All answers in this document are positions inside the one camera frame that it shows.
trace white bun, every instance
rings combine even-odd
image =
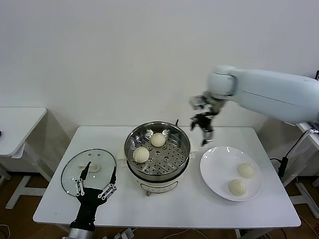
[[[147,148],[139,147],[133,153],[133,159],[136,163],[144,163],[149,159],[150,152]]]
[[[166,142],[166,138],[162,133],[155,133],[151,137],[151,143],[155,147],[162,147]]]

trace table leg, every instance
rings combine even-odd
[[[313,186],[314,187],[319,187],[319,178],[313,181]]]
[[[10,180],[11,176],[3,169],[0,167],[0,175],[3,177],[5,180]]]
[[[301,195],[298,196],[290,196],[290,200],[293,203],[293,205],[297,204],[307,204],[310,211],[313,213],[315,218],[319,218],[319,207],[311,197],[310,193],[306,189],[306,187],[302,183],[295,183],[295,186],[297,187],[298,191],[301,193]]]
[[[258,239],[272,230],[273,230],[272,228],[254,229],[254,230],[250,230],[249,232],[247,232],[243,236],[241,236],[239,238],[237,237],[237,238],[238,239]]]
[[[12,194],[10,200],[6,204],[6,209],[13,209],[16,203],[18,202],[20,196],[27,195],[27,196],[43,196],[45,192],[45,188],[27,188],[26,185],[28,184],[31,176],[24,176],[17,186],[15,192]]]
[[[286,172],[281,180],[284,187],[286,187],[308,166],[310,159],[317,151],[317,148],[310,147],[286,169]]]
[[[60,224],[55,224],[58,228],[64,230],[65,232],[69,233],[70,232],[70,228],[69,226],[65,226],[65,225],[60,225]]]
[[[51,181],[53,176],[53,171],[49,168],[49,166],[39,158],[39,156],[34,152],[32,147],[25,142],[25,152],[30,156],[32,161],[30,162],[32,166],[48,181]]]

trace black cable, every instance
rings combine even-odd
[[[284,236],[285,236],[285,239],[287,239],[287,235],[286,235],[286,232],[284,231],[284,229],[280,228],[280,230],[283,231],[283,234],[284,234]]]
[[[0,233],[2,233],[2,234],[4,235],[4,238],[5,238],[5,239],[7,239],[6,234],[5,234],[4,231],[2,231],[1,229],[0,229]]]
[[[271,158],[270,160],[277,160],[278,162],[281,163],[281,160],[280,160],[280,159],[277,159],[277,158]]]
[[[289,149],[288,153],[286,154],[285,157],[282,158],[281,162],[280,162],[280,166],[278,168],[278,177],[280,179],[282,179],[282,177],[285,174],[286,168],[287,168],[287,164],[288,164],[288,154],[291,152],[291,150],[294,149],[294,147],[299,143],[299,141],[303,138],[303,136],[308,132],[308,130],[306,130],[305,132],[303,132],[303,134],[299,137],[299,139],[296,141],[296,143],[294,144],[294,146],[291,147],[291,149]]]
[[[296,141],[296,143],[294,144],[294,146],[291,147],[291,149],[288,151],[288,153],[286,154],[285,157],[288,156],[288,154],[291,152],[291,150],[293,150],[293,148],[297,145],[297,143],[300,141],[300,139],[305,135],[305,133],[307,133],[307,130],[305,132],[303,132],[303,134],[299,137],[299,139]]]

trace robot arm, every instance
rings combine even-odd
[[[217,67],[208,76],[207,91],[192,97],[194,110],[191,127],[204,132],[202,145],[212,141],[210,122],[225,101],[289,123],[319,119],[319,82],[315,79],[263,70]]]

